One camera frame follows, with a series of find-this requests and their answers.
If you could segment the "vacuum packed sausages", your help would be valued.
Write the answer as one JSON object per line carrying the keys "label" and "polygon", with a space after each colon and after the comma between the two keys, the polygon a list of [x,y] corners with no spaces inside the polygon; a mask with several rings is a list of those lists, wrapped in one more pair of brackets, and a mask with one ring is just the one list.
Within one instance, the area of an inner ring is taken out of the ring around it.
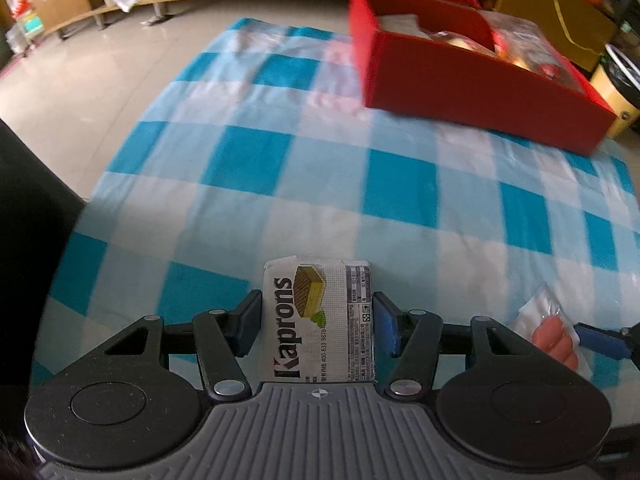
{"label": "vacuum packed sausages", "polygon": [[520,307],[511,323],[511,330],[582,378],[591,378],[574,325],[546,283]]}

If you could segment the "Kaprons wafer packet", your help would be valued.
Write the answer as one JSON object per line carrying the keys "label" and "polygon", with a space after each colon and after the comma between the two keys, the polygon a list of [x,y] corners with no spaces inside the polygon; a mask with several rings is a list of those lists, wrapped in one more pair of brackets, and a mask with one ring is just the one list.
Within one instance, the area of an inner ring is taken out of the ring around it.
{"label": "Kaprons wafer packet", "polygon": [[270,260],[262,282],[262,382],[370,382],[375,376],[367,261]]}

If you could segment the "clear dried fruit bag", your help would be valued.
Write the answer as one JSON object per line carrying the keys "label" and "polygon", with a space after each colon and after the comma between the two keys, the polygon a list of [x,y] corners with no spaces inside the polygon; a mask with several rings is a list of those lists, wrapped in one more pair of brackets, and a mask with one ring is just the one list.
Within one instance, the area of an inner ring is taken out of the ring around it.
{"label": "clear dried fruit bag", "polygon": [[582,86],[539,27],[522,18],[494,11],[480,11],[488,23],[499,58],[532,73],[582,92]]}

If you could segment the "blue white checkered cloth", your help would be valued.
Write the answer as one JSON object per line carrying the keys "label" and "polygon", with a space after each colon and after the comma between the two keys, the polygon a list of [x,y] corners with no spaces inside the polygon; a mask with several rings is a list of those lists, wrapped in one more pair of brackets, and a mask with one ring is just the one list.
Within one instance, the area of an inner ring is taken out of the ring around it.
{"label": "blue white checkered cloth", "polygon": [[501,322],[541,285],[568,317],[639,319],[639,208],[620,148],[590,157],[361,103],[345,35],[243,18],[150,105],[49,292],[39,385],[147,314],[234,307],[267,261],[366,260],[399,307]]}

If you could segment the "yellow trash bin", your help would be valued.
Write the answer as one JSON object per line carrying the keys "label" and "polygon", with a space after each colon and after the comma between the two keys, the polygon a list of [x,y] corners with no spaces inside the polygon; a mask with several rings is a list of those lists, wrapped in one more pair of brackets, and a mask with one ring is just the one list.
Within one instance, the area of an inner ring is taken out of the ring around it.
{"label": "yellow trash bin", "polygon": [[639,118],[639,65],[612,44],[604,47],[600,64],[590,84],[616,115],[606,135],[614,139]]}

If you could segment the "red cardboard box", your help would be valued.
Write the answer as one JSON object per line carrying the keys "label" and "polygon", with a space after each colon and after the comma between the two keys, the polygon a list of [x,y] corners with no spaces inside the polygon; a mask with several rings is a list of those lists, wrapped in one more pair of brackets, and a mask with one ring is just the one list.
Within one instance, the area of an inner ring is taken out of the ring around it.
{"label": "red cardboard box", "polygon": [[349,30],[363,105],[498,130],[590,155],[615,114],[565,58],[576,86],[518,67],[487,52],[382,29],[380,19],[411,14],[427,32],[456,32],[485,49],[494,45],[488,21],[446,0],[350,0]]}

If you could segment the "white snack pouch in box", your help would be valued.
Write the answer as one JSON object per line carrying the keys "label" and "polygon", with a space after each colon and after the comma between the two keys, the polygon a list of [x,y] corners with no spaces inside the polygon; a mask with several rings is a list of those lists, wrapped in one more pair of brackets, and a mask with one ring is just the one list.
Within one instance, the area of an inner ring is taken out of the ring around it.
{"label": "white snack pouch in box", "polygon": [[416,14],[393,14],[378,17],[378,28],[393,34],[430,39],[431,35],[420,27]]}

